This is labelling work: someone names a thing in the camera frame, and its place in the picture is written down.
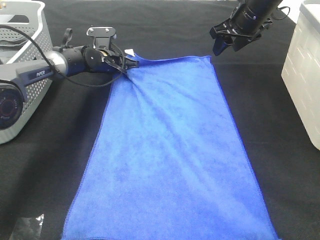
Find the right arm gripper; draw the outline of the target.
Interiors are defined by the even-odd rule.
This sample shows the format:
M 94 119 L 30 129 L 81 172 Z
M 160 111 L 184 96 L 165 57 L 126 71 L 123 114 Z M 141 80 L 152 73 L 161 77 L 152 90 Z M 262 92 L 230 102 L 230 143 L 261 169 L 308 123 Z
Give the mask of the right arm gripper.
M 241 0 L 230 17 L 210 30 L 213 54 L 219 56 L 225 49 L 232 46 L 238 52 L 248 44 L 259 40 L 261 32 L 273 23 L 271 0 Z

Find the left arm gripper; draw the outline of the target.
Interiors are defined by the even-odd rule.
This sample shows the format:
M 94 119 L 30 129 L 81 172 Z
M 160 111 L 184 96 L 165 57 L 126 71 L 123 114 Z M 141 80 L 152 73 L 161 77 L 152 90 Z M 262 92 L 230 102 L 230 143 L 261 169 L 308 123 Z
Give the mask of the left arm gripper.
M 140 62 L 113 50 L 96 50 L 87 47 L 82 51 L 86 70 L 89 73 L 125 73 L 125 71 L 139 68 Z

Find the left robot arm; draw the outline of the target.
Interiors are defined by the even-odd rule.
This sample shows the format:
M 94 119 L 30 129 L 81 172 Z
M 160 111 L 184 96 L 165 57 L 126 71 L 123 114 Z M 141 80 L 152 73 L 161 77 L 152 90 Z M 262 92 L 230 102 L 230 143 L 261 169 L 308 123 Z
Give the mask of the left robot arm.
M 44 79 L 65 79 L 80 73 L 127 74 L 140 62 L 125 56 L 115 44 L 109 47 L 54 47 L 44 59 L 0 66 L 0 128 L 13 126 L 27 102 L 27 87 Z

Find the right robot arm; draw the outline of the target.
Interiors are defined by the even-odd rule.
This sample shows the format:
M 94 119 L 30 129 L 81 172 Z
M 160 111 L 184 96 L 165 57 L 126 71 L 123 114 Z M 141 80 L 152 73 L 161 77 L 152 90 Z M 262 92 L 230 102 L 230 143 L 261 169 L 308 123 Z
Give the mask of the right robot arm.
M 271 16 L 280 0 L 240 0 L 230 17 L 210 29 L 214 40 L 212 52 L 220 55 L 228 47 L 235 52 L 259 40 L 273 21 Z

